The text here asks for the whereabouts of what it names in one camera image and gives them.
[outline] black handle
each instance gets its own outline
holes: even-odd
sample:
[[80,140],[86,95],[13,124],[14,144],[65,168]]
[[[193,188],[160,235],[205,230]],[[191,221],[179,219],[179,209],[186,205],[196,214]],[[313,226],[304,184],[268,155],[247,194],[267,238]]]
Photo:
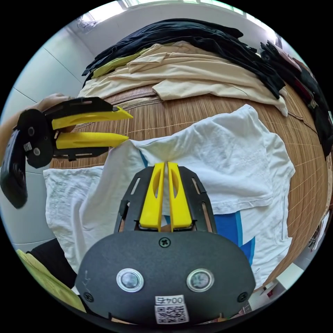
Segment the black handle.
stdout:
[[25,152],[20,142],[20,130],[14,130],[8,145],[0,173],[0,186],[15,208],[22,208],[28,199],[25,179]]

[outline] woven mat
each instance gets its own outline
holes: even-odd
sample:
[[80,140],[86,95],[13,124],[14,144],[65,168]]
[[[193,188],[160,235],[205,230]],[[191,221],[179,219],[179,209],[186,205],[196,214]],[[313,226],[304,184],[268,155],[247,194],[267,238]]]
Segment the woven mat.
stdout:
[[[285,118],[274,106],[212,95],[162,102],[151,86],[146,86],[107,99],[113,104],[127,100],[122,106],[133,119],[81,125],[75,131],[113,132],[144,140],[171,135],[203,118],[230,113],[245,103],[253,106],[264,125],[282,138],[296,169],[288,196],[288,234],[293,240],[288,255],[267,279],[269,283],[294,261],[315,232],[326,209],[328,179],[332,177],[309,111],[291,87],[287,86],[287,92],[290,115]],[[75,162],[53,160],[51,168],[103,165],[106,156]]]

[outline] folded clothes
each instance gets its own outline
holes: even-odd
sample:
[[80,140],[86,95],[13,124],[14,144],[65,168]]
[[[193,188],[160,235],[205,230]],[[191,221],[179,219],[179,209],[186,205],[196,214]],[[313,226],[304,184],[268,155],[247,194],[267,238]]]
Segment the folded clothes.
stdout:
[[254,73],[278,99],[279,91],[285,86],[283,80],[271,66],[255,54],[256,49],[237,39],[242,35],[234,28],[191,19],[170,19],[152,23],[97,55],[83,75],[90,72],[87,82],[91,79],[93,70],[116,58],[133,55],[154,44],[185,41],[205,51],[216,53]]
[[[211,200],[218,233],[241,247],[260,286],[291,242],[288,190],[294,167],[280,137],[264,127],[249,105],[168,137],[127,140],[109,152],[104,167],[45,170],[46,220],[73,270],[77,272],[93,244],[114,232],[120,201],[133,176],[159,161],[177,162],[197,173]],[[164,189],[166,224],[167,178]]]
[[[169,46],[169,45],[173,45],[173,44],[176,44],[176,43],[169,43],[169,44],[164,44],[164,45]],[[136,52],[135,54],[128,55],[127,57],[122,57],[122,58],[117,58],[117,59],[111,60],[110,62],[106,63],[105,65],[95,69],[92,79],[95,79],[97,77],[110,73],[110,72],[114,71],[116,68],[128,64],[130,61],[136,59],[138,56],[143,54],[146,50],[147,49],[143,49],[139,52]]]
[[162,100],[213,94],[275,105],[288,115],[283,97],[277,100],[252,72],[188,43],[155,44],[126,67],[88,81],[79,97],[104,99],[154,83]]

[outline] human hand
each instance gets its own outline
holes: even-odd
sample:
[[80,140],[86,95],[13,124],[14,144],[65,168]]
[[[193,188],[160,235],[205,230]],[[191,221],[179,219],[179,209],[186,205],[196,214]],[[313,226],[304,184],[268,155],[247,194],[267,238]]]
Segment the human hand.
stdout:
[[[36,103],[33,108],[39,110],[40,112],[44,112],[45,110],[49,109],[50,107],[62,103],[64,101],[68,101],[73,99],[73,97],[64,96],[63,94],[57,93],[52,94],[50,96],[45,97],[39,103]],[[61,128],[61,132],[71,132],[75,128],[74,126],[69,126],[65,128]]]

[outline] blue stripe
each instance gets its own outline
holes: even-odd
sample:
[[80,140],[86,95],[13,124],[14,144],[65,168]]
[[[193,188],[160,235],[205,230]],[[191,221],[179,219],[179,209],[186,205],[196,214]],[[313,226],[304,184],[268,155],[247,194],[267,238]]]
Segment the blue stripe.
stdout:
[[214,215],[217,233],[238,245],[238,225],[236,214]]
[[243,245],[243,229],[242,229],[242,219],[240,217],[240,211],[235,213],[236,225],[237,225],[237,236],[238,236],[238,246]]
[[144,164],[144,166],[145,166],[145,168],[148,166],[148,161],[146,160],[146,158],[143,156],[143,153],[141,152],[141,150],[139,150],[139,152],[140,152],[140,156],[141,156],[141,158],[142,158],[142,162],[143,162],[143,164]]
[[165,217],[166,223],[170,224],[171,223],[170,216],[169,215],[164,215],[164,217]]
[[252,265],[252,261],[253,261],[253,256],[254,256],[254,247],[256,245],[256,238],[253,237],[251,239],[251,253],[250,253],[250,258],[249,258],[249,263],[250,263],[250,266]]

